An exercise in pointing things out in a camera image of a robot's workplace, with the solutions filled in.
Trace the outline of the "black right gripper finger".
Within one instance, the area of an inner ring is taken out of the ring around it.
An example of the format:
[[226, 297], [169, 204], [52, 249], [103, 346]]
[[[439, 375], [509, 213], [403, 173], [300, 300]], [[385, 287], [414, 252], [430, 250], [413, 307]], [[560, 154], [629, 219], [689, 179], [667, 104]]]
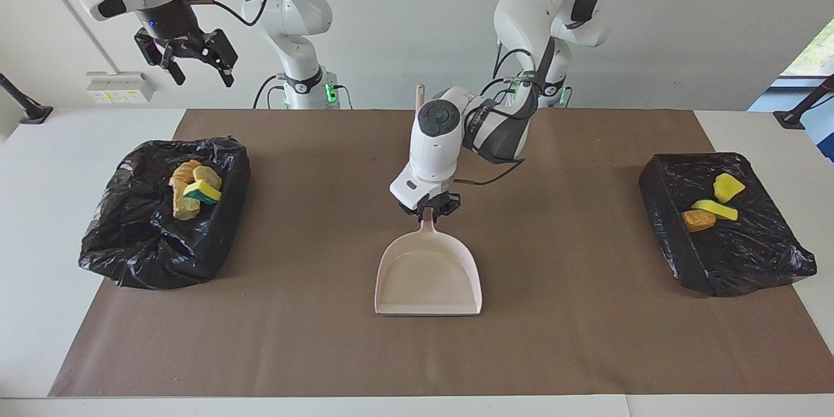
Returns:
[[149, 66], [157, 66], [165, 70], [177, 85], [184, 85], [186, 81], [184, 72], [175, 61], [169, 41], [156, 39], [148, 31], [138, 31], [135, 34], [135, 42]]
[[237, 63], [237, 52], [227, 39], [224, 31], [217, 29], [203, 34], [203, 46], [199, 60], [218, 71], [226, 87], [233, 85], [233, 67]]

